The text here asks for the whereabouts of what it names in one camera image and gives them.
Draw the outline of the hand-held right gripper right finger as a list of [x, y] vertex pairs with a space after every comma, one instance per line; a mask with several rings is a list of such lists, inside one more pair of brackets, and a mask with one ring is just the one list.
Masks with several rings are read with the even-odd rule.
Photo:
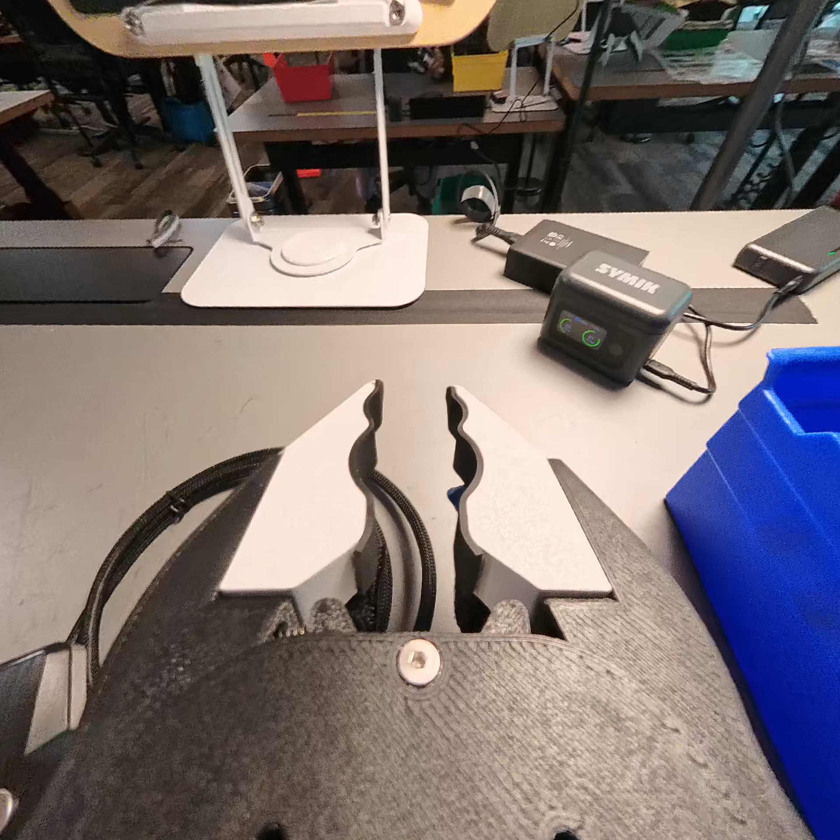
[[455, 620], [477, 633], [503, 602], [548, 626], [550, 599], [612, 600], [610, 582], [549, 459], [466, 388], [446, 391], [461, 480], [453, 501]]

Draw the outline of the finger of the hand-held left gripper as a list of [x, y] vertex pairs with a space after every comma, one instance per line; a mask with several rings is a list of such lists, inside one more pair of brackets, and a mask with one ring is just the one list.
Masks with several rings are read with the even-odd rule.
[[78, 727], [88, 693], [88, 650], [52, 645], [37, 652], [36, 693], [24, 754]]

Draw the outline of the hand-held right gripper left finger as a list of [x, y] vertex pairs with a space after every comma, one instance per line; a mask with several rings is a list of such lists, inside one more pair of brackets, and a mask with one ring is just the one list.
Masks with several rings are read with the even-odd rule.
[[357, 591], [355, 556], [373, 531], [384, 385], [365, 383], [283, 449], [218, 584], [224, 596], [285, 595], [309, 622], [321, 600]]

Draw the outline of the large blue plastic bin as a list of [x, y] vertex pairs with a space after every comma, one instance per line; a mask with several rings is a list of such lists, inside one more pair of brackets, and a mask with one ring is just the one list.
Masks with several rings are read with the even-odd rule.
[[666, 496], [816, 838], [839, 838], [839, 349], [764, 377]]

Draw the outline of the grey power bank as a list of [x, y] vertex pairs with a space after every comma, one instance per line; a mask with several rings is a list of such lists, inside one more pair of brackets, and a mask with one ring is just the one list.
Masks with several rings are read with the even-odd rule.
[[594, 250], [561, 270], [539, 344], [615, 385], [630, 385], [693, 297], [681, 280]]

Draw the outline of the white stand clear legs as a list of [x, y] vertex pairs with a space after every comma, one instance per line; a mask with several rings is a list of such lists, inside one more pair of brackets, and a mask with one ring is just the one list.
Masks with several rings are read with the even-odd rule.
[[197, 55], [239, 217], [185, 283], [195, 308], [400, 308], [426, 288], [428, 222], [393, 213], [385, 133], [382, 49], [373, 51], [381, 209], [356, 215], [262, 217], [245, 174], [214, 58]]

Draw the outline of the black power adapter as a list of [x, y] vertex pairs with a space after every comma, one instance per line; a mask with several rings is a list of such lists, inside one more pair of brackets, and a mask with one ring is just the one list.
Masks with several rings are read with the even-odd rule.
[[527, 233], [513, 236], [502, 275], [549, 295], [561, 271], [593, 251], [624, 259], [635, 266], [641, 266], [649, 253], [644, 248], [566, 223], [542, 220]]

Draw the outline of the small silver clip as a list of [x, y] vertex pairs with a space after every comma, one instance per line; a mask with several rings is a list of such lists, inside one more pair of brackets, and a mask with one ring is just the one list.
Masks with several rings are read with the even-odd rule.
[[154, 250], [173, 245], [181, 241], [182, 220], [173, 210], [165, 209], [153, 223], [147, 245]]

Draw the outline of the dark grey desk panel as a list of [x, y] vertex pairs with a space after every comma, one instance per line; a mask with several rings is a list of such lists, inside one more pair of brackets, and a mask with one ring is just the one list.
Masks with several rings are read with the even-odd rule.
[[540, 324], [547, 295], [525, 287], [426, 290], [402, 308], [196, 308], [164, 288], [192, 249], [2, 248], [3, 326], [429, 326]]

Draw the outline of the background work table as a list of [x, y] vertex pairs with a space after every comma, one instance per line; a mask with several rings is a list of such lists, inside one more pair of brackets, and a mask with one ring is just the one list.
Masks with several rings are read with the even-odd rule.
[[[374, 81], [371, 75], [338, 76], [333, 99], [289, 105], [272, 80], [248, 98], [229, 117], [237, 142], [337, 143], [376, 139]], [[498, 139], [504, 135], [561, 133], [565, 118], [560, 109], [547, 112], [486, 112], [478, 119], [386, 121], [389, 140]]]
[[[763, 68], [763, 61], [738, 47], [724, 44], [717, 51], [687, 54], [682, 58], [647, 55], [641, 65], [611, 57], [605, 67], [595, 67], [587, 101], [630, 101], [672, 98], [714, 98], [749, 93]], [[553, 75], [562, 92], [579, 100], [588, 56], [567, 49], [554, 54]], [[798, 71], [783, 80], [778, 92], [838, 92], [838, 73], [824, 67]]]

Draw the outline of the blue trash bin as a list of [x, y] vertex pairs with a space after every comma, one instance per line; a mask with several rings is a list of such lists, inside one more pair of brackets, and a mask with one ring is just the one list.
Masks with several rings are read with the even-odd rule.
[[161, 115], [166, 130], [180, 143], [215, 142], [213, 117], [203, 99], [187, 103], [173, 97], [164, 98]]

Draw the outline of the red plastic bin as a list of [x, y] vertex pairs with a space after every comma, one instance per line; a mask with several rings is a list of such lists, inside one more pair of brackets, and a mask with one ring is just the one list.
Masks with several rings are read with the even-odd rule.
[[285, 104], [327, 102], [333, 99], [333, 52], [265, 52], [262, 58]]

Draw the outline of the yellow box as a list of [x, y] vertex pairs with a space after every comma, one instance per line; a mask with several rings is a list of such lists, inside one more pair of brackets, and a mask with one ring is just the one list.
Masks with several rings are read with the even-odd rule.
[[453, 55], [451, 65], [454, 92], [460, 94], [500, 90], [505, 80], [508, 58], [508, 49], [479, 55]]

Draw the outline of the black office chair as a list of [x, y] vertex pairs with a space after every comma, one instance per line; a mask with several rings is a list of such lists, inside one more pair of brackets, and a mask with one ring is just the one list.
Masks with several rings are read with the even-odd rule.
[[[140, 158], [140, 125], [130, 112], [121, 79], [90, 59], [40, 59], [38, 63], [58, 110], [79, 132], [80, 154], [94, 167], [101, 168], [103, 152], [126, 147], [133, 167], [141, 171], [144, 164]], [[88, 107], [97, 110], [106, 123], [104, 134], [98, 140], [75, 112], [76, 108]]]

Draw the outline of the grey light stand pole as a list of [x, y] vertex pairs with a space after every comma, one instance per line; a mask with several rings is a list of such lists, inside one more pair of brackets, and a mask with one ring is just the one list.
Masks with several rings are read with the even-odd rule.
[[691, 211], [713, 209], [725, 192], [749, 141], [760, 128], [774, 95], [781, 88], [795, 56], [825, 5], [824, 1], [800, 1], [791, 8], [764, 60], [761, 72], [754, 80], [709, 172], [692, 199], [689, 206]]

